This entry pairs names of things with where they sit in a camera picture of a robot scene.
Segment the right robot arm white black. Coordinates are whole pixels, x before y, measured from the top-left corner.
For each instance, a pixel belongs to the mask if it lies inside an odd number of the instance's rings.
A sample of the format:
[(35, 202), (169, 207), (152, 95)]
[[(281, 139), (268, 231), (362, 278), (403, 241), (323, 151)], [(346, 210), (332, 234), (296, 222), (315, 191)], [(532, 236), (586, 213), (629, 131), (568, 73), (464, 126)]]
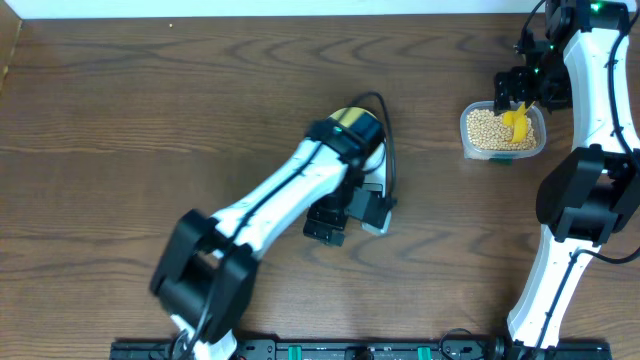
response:
[(560, 325), (590, 261), (639, 207), (639, 138), (629, 100), (626, 54), (637, 12), (619, 1), (543, 0), (545, 34), (523, 27), (524, 64), (494, 78), (494, 107), (539, 104), (573, 114), (570, 154), (541, 182), (539, 248), (489, 359), (607, 359), (594, 341), (563, 342)]

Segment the yellow scoop spoon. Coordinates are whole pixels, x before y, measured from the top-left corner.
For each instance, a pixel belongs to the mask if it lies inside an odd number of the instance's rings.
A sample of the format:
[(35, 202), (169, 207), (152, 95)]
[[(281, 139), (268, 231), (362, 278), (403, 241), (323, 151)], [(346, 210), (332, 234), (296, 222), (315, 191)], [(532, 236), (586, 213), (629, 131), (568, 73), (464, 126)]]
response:
[(502, 123), (512, 129), (511, 143), (522, 142), (528, 133), (527, 112), (533, 106), (523, 102), (517, 110), (506, 111), (502, 115)]

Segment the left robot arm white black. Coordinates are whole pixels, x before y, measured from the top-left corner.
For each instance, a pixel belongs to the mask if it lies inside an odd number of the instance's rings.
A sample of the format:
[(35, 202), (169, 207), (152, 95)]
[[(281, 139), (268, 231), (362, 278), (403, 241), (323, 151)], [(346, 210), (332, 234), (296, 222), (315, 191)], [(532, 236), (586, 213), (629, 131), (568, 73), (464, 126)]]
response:
[(386, 233), (389, 143), (373, 114), (340, 109), (314, 122), (292, 157), (244, 198), (211, 216), (182, 216), (150, 282), (180, 329), (167, 358), (232, 356), (232, 330), (249, 305), (260, 261), (301, 214), (304, 234), (326, 244), (342, 244), (349, 218)]

